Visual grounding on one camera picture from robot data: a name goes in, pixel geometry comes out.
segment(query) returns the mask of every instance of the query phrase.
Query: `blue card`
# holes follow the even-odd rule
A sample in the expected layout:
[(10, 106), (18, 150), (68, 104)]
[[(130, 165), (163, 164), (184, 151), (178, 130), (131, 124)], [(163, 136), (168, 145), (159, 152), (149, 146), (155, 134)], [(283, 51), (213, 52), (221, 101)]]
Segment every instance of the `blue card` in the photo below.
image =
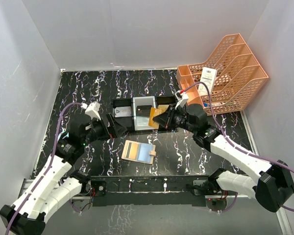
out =
[(151, 163), (150, 151), (153, 150), (153, 145), (149, 143), (140, 143), (137, 150), (136, 160), (144, 163)]

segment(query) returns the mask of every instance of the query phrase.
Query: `black metal bracket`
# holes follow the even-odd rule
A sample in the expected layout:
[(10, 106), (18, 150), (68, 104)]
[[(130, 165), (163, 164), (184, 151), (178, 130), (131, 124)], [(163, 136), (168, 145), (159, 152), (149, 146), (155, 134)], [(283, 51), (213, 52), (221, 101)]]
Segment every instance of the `black metal bracket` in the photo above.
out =
[(70, 165), (74, 165), (84, 152), (84, 145), (71, 141), (70, 138), (66, 138), (58, 141), (55, 154), (63, 159), (62, 162), (68, 162)]
[(205, 207), (204, 195), (195, 196), (187, 188), (207, 176), (92, 177), (93, 206), (109, 205), (192, 205)]
[(218, 128), (208, 125), (205, 130), (194, 131), (193, 139), (196, 144), (210, 152), (210, 144), (214, 143), (215, 138), (220, 134), (221, 132)]
[[(4, 205), (0, 210), (0, 217), (5, 225), (8, 226), (12, 216), (14, 215), (14, 206)], [(10, 231), (18, 235), (41, 235), (45, 229), (45, 213), (40, 213), (37, 219), (27, 218), (28, 214), (17, 214)]]
[(85, 174), (84, 172), (82, 172), (80, 170), (76, 170), (71, 175), (69, 175), (69, 177), (77, 179), (82, 184), (81, 193), (86, 193), (85, 188), (90, 180), (89, 175)]
[(190, 190), (190, 192), (194, 195), (196, 195), (195, 189), (201, 195), (214, 195), (221, 190), (217, 183), (217, 179), (219, 175), (221, 175), (221, 173), (225, 171), (226, 170), (224, 168), (219, 168), (212, 175), (210, 175), (208, 179), (204, 181), (201, 185), (187, 184), (187, 187)]
[(289, 170), (273, 164), (266, 172), (260, 172), (256, 188), (256, 199), (270, 212), (277, 212), (294, 194), (294, 182)]

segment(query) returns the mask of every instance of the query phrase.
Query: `yellow card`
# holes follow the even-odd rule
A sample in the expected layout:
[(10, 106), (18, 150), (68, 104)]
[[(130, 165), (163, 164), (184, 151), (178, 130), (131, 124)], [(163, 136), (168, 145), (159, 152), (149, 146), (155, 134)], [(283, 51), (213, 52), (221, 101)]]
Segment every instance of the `yellow card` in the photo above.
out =
[(162, 113), (164, 113), (168, 109), (168, 104), (160, 104), (158, 105), (158, 109), (162, 110)]
[(131, 143), (130, 149), (128, 149), (129, 151), (128, 158), (136, 159), (137, 149), (138, 149), (138, 143)]
[(155, 116), (162, 114), (163, 112), (164, 111), (162, 111), (161, 109), (151, 108), (148, 125), (155, 128), (155, 129), (159, 129), (159, 124), (157, 122), (153, 121), (152, 119)]

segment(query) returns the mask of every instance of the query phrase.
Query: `card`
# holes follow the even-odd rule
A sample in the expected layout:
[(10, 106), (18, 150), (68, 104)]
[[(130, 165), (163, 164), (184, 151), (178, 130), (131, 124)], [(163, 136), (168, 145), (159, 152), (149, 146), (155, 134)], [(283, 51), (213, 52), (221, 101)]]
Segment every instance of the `card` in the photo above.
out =
[[(217, 70), (207, 68), (207, 67), (202, 68), (200, 81), (206, 84), (210, 94), (212, 92), (216, 76), (217, 76)], [(198, 92), (199, 92), (199, 95), (207, 95), (208, 94), (206, 88), (202, 84), (199, 85)]]
[(150, 114), (151, 105), (140, 105), (136, 108), (136, 115), (137, 116), (146, 116), (148, 117)]
[(162, 112), (164, 113), (169, 107), (169, 104), (160, 104), (158, 105), (158, 109), (162, 110)]
[(132, 116), (132, 108), (130, 106), (116, 107), (114, 109), (114, 117), (116, 118), (131, 117), (131, 116)]
[(155, 116), (158, 116), (158, 115), (160, 115), (162, 113), (163, 113), (163, 110), (161, 110), (161, 109), (151, 108), (148, 126), (151, 126), (151, 127), (155, 128), (155, 129), (159, 129), (159, 124), (157, 122), (153, 121), (152, 119)]
[(156, 146), (149, 143), (125, 141), (122, 159), (152, 164)]

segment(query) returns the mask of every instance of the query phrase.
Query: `orange plastic rack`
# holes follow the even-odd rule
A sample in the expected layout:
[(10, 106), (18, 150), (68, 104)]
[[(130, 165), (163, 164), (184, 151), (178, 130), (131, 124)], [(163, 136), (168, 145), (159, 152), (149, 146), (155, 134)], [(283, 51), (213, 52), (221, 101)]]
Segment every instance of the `orange plastic rack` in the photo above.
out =
[[(268, 79), (240, 34), (226, 35), (207, 61), (178, 66), (176, 78), (180, 88), (184, 90), (200, 81), (203, 67), (218, 70), (211, 93), (215, 114), (243, 110)], [(199, 95), (198, 85), (186, 93), (188, 104), (209, 105), (208, 96)], [(211, 115), (210, 107), (204, 110)]]

